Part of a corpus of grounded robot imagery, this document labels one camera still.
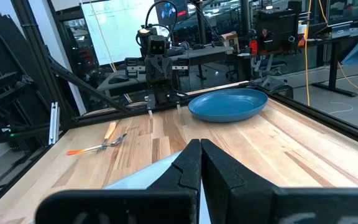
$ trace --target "computer screen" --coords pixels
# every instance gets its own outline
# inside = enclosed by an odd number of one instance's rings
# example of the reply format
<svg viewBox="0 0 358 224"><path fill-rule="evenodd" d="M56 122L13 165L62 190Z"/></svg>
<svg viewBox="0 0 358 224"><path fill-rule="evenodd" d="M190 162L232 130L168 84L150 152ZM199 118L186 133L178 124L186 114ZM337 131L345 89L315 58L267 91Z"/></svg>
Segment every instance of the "computer screen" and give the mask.
<svg viewBox="0 0 358 224"><path fill-rule="evenodd" d="M141 57L135 36L145 24L147 11L153 3L154 0L110 0L81 5L99 65L109 64L111 60L121 62L126 57ZM149 23L158 23L155 8L150 13ZM160 35L168 34L161 27L157 31Z"/></svg>
<svg viewBox="0 0 358 224"><path fill-rule="evenodd" d="M187 0L170 0L170 2L174 3L177 7L177 22L184 21L188 18ZM157 9L157 17L160 24L168 26L175 22L175 8L173 8L172 4L161 2L156 5L155 8Z"/></svg>

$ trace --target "blue plate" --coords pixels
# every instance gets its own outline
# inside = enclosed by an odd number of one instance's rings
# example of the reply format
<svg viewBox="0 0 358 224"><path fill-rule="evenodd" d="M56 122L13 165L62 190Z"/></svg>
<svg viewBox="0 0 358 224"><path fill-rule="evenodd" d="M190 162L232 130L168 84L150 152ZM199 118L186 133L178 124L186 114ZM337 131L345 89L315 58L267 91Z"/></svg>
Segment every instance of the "blue plate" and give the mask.
<svg viewBox="0 0 358 224"><path fill-rule="evenodd" d="M194 98L190 112L204 121L233 122L248 119L267 104L267 95L250 89L219 90Z"/></svg>

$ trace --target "whiteboard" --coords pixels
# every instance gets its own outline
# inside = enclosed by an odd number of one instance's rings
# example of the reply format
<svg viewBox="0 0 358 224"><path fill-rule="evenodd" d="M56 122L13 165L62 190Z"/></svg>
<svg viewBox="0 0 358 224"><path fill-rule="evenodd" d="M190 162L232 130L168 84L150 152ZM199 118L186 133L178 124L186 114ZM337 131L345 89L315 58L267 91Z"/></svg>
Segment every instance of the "whiteboard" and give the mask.
<svg viewBox="0 0 358 224"><path fill-rule="evenodd" d="M145 24L147 11L153 3L154 0L110 0L81 5L100 65L111 63L109 53L113 62L123 61L126 57L141 57L135 36ZM155 8L148 23L158 24ZM167 36L168 31L164 28L157 30L158 34Z"/></svg>

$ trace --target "cardboard box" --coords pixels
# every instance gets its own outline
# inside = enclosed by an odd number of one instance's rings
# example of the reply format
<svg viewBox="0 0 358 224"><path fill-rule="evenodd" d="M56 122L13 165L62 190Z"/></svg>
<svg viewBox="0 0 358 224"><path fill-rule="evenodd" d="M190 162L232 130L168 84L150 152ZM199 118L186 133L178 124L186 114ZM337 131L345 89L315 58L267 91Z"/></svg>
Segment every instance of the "cardboard box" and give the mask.
<svg viewBox="0 0 358 224"><path fill-rule="evenodd" d="M225 47L233 47L233 53L240 53L239 36L237 32L232 31L227 34L221 35Z"/></svg>

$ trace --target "red object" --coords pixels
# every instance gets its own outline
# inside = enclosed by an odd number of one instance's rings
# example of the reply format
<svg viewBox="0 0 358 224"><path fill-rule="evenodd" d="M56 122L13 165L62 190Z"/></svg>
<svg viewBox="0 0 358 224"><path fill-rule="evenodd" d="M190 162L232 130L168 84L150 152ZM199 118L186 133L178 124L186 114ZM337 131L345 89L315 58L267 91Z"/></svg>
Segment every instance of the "red object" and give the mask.
<svg viewBox="0 0 358 224"><path fill-rule="evenodd" d="M184 14L186 14L186 11L178 12L178 16L183 16Z"/></svg>
<svg viewBox="0 0 358 224"><path fill-rule="evenodd" d="M251 40L249 42L249 47L251 48L251 54L258 53L258 42L256 40Z"/></svg>

